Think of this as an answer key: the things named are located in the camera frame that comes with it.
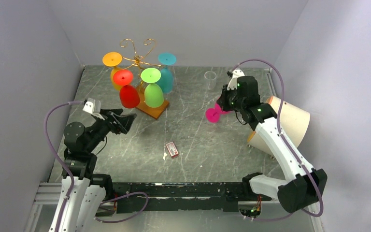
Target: gray wall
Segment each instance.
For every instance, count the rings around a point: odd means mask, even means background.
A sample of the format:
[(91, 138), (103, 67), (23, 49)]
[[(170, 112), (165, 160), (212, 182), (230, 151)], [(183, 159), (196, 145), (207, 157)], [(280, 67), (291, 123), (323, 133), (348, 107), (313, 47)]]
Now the gray wall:
[(326, 231), (371, 231), (371, 0), (309, 0), (276, 67), (311, 112), (300, 151), (328, 174)]
[(132, 57), (132, 38), (177, 56), (181, 66), (233, 66), (252, 57), (275, 62), (307, 0), (49, 0), (83, 64), (102, 64), (104, 54)]
[[(43, 118), (72, 100), (81, 66), (45, 0), (0, 0), (0, 232), (22, 231), (53, 164)], [(49, 129), (60, 143), (68, 109)]]

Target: wooden board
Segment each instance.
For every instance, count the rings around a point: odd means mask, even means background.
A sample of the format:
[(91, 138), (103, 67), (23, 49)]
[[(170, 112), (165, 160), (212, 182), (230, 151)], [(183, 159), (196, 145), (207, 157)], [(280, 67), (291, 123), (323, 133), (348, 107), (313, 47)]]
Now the wooden board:
[(143, 113), (149, 115), (150, 117), (154, 118), (157, 120), (163, 112), (167, 109), (169, 106), (170, 102), (168, 100), (164, 100), (163, 104), (158, 107), (158, 108), (151, 108), (146, 105), (144, 102), (144, 93), (141, 93), (137, 87), (137, 92), (139, 93), (140, 96), (140, 104), (136, 107), (136, 109), (142, 111)]

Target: small red box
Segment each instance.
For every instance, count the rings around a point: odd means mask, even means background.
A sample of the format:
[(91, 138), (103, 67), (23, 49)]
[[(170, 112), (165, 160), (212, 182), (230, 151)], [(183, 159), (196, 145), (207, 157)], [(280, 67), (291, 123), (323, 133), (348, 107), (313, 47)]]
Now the small red box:
[(176, 157), (176, 156), (179, 155), (178, 150), (177, 150), (177, 148), (174, 145), (174, 142), (169, 142), (168, 144), (166, 144), (166, 147), (167, 147), (167, 150), (169, 151), (170, 156), (172, 158), (174, 158), (174, 157)]

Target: gray marble tabletop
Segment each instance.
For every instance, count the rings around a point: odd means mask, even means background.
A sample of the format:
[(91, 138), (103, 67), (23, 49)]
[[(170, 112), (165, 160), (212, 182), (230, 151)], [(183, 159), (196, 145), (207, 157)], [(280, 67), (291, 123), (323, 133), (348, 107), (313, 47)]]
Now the gray marble tabletop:
[[(168, 109), (158, 120), (137, 109), (127, 135), (109, 134), (105, 149), (99, 153), (95, 173), (110, 174), (113, 182), (232, 182), (244, 176), (262, 172), (267, 176), (283, 178), (276, 160), (262, 151), (247, 147), (252, 132), (248, 125), (241, 125), (235, 114), (221, 116), (217, 123), (205, 118), (205, 111), (213, 108), (221, 94), (221, 87), (229, 81), (226, 67), (170, 67), (175, 79), (173, 91), (165, 97)], [(138, 74), (136, 67), (130, 68)], [(204, 73), (214, 71), (217, 84), (214, 90), (204, 87)], [(259, 93), (265, 101), (271, 90), (262, 69), (242, 68), (246, 75), (258, 81)], [(122, 108), (119, 93), (110, 82), (111, 68), (86, 66), (80, 81), (76, 100), (94, 98), (102, 108)], [(68, 123), (80, 121), (89, 126), (94, 119), (82, 111), (81, 106), (71, 109)], [(165, 144), (173, 141), (180, 155), (165, 157)], [(103, 147), (103, 143), (94, 153)], [(59, 147), (63, 156), (65, 145)], [(61, 180), (61, 166), (56, 162), (51, 182)]]

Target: clear glass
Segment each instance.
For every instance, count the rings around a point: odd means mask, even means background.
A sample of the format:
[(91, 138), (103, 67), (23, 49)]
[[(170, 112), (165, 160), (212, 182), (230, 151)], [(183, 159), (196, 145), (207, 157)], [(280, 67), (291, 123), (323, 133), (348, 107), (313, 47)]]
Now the clear glass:
[(204, 74), (204, 79), (206, 88), (209, 90), (214, 89), (215, 84), (217, 84), (217, 74), (213, 71), (207, 71)]

